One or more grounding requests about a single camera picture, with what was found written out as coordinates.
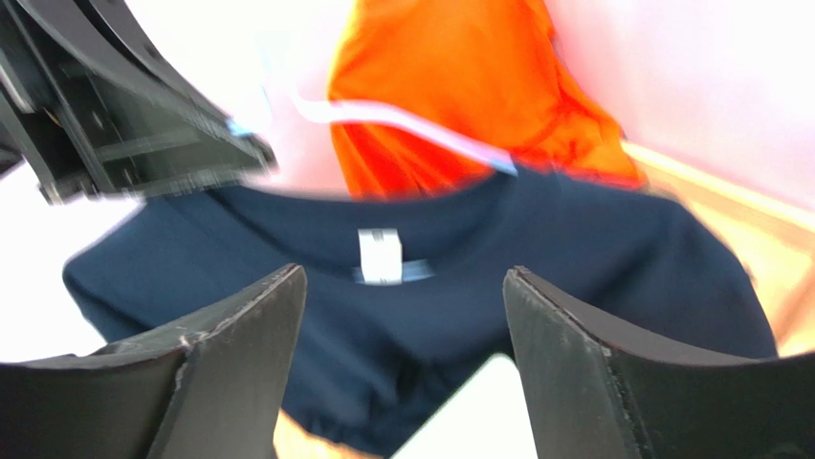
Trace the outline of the orange t shirt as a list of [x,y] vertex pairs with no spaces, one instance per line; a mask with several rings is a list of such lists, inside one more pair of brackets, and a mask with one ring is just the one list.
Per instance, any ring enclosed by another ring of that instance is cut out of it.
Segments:
[[644,186],[619,124],[568,73],[555,40],[541,1],[359,1],[327,96],[396,106],[537,171]]

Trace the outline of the white dry erase board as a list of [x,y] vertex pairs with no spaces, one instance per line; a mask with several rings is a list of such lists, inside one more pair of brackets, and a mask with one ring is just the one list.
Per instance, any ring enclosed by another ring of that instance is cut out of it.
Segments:
[[393,459],[535,459],[516,365],[494,355],[392,455]]

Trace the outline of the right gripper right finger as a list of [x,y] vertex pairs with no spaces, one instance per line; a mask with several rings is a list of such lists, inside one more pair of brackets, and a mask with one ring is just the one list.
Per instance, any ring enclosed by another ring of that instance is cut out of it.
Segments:
[[694,347],[522,267],[507,272],[503,296],[540,459],[813,456],[812,354]]

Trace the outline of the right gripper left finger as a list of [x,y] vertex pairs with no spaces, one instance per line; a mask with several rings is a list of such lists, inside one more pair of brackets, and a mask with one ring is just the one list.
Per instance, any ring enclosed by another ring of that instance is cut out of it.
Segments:
[[287,265],[91,355],[3,364],[2,456],[275,457],[306,291]]

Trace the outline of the wooden clothes rack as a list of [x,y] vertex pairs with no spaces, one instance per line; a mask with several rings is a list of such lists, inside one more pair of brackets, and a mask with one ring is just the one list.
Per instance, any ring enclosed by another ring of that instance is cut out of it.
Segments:
[[814,350],[814,214],[631,142],[650,184],[723,238],[754,279],[780,353]]

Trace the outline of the light blue wire hanger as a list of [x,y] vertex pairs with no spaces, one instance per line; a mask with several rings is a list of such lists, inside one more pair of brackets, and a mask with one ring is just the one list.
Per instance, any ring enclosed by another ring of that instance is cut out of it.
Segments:
[[365,123],[393,127],[495,171],[512,176],[518,174],[507,150],[472,139],[399,107],[371,100],[310,100],[296,91],[289,92],[288,96],[298,114],[312,123]]

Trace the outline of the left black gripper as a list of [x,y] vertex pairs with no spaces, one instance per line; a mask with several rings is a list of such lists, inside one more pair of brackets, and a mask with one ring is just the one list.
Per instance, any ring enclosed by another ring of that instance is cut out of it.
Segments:
[[45,200],[178,195],[275,166],[160,54],[122,1],[1,5],[1,162]]

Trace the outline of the navy blue t shirt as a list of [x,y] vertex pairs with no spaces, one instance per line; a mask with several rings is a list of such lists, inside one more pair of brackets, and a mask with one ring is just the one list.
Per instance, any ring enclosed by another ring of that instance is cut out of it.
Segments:
[[155,198],[69,261],[63,280],[116,341],[290,263],[308,292],[283,410],[383,457],[483,361],[510,352],[502,281],[515,266],[659,335],[777,356],[740,262],[680,204],[526,169],[421,201],[243,186]]

